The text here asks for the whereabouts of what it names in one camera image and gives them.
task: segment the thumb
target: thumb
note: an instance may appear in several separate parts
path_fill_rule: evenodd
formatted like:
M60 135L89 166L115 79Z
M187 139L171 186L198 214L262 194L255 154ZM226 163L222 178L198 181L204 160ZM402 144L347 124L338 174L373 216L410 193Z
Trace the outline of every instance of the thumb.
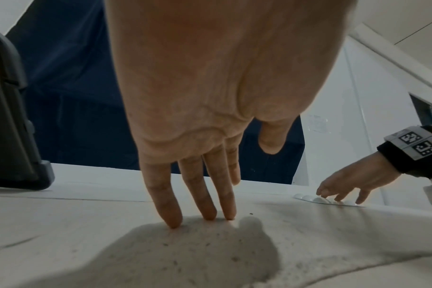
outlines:
M276 154L284 146L287 133L292 127L294 118L262 122L259 133L259 146L267 154Z

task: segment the black device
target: black device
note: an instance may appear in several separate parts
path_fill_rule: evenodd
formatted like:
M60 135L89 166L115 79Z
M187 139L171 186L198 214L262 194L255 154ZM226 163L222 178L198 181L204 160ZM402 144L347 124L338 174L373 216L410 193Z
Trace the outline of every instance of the black device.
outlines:
M398 172L432 179L432 126L411 126L384 140L377 150Z
M54 181L40 158L20 90L27 81L14 45L0 33L0 187L42 190Z

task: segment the ceiling line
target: ceiling line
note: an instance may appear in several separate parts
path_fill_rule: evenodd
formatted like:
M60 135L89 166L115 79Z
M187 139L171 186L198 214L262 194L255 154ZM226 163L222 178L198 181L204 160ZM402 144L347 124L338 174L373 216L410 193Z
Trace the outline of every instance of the ceiling line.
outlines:
M414 35L415 33L417 33L417 32L419 32L419 31L421 31L421 30L427 28L427 27L430 26L431 24L432 24L432 22L431 22L430 24L425 25L425 26L423 26L422 28L418 29L417 31L415 31L414 33L412 33L411 35L409 35L408 37L406 37L406 38L404 38L404 39L402 39L402 40L396 42L394 45L400 43L400 42L403 41L403 40L406 40L406 39L409 38L410 36L412 36L412 35Z

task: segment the black plastic case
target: black plastic case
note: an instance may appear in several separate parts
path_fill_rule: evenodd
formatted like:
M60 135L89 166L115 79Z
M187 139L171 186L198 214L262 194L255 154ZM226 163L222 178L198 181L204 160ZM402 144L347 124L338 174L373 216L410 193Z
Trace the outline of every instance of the black plastic case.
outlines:
M0 187L42 190L50 187L55 175L34 141L34 126L20 95L26 86L20 56L0 34Z

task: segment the qr code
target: qr code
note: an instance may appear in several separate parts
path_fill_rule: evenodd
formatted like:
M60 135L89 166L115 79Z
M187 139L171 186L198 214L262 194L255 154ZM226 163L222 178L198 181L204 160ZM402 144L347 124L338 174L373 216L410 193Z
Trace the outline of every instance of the qr code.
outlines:
M406 144L412 144L418 140L422 140L422 137L415 134L414 132L409 132L400 137L400 140Z
M432 144L429 141L424 141L417 145L412 146L416 152L418 152L422 156L427 156L432 154Z

